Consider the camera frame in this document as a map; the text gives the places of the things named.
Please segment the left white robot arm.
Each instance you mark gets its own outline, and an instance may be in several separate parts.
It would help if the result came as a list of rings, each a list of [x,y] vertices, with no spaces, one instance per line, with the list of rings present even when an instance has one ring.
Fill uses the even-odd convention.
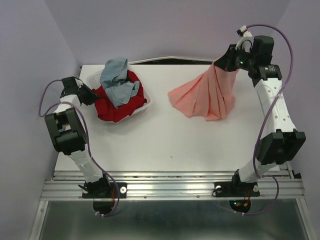
[[[77,108],[90,106],[99,96],[75,76],[60,80],[63,84],[57,109],[52,113],[41,113],[51,142],[58,153],[69,157],[84,175],[85,182],[79,187],[84,199],[107,198],[112,194],[112,186],[106,174],[94,163],[89,153],[89,137],[84,120]]]

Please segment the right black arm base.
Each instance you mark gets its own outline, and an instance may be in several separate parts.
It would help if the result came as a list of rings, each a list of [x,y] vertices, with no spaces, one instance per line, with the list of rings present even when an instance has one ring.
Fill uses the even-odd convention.
[[[217,198],[259,197],[259,187],[256,182],[240,182],[234,185],[231,181],[217,181],[214,183],[212,195]]]

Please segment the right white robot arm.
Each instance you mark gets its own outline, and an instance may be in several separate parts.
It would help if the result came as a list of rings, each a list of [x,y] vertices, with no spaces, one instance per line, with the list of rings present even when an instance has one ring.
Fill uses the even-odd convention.
[[[282,93],[284,83],[280,67],[271,63],[273,48],[274,39],[270,36],[244,36],[214,62],[226,72],[247,71],[264,115],[253,158],[235,171],[231,181],[215,182],[212,193],[215,197],[246,194],[258,197],[257,181],[270,169],[291,161],[306,141],[305,133],[297,130],[290,117]]]

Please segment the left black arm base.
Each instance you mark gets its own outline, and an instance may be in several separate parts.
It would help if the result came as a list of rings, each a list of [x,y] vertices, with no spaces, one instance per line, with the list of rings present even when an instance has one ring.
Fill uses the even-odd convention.
[[[110,189],[99,189],[97,191],[89,190],[88,184],[85,182],[84,185],[78,185],[82,189],[83,199],[125,199],[127,197],[128,184],[126,182],[118,182],[117,186],[120,193],[117,192],[114,182],[110,183]]]

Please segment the pink pleated skirt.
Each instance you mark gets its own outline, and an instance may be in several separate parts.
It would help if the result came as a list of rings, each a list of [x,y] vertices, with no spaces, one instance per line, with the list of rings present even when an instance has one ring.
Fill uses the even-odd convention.
[[[169,102],[188,118],[224,120],[235,107],[233,92],[239,71],[224,71],[211,64],[198,77],[168,92]]]

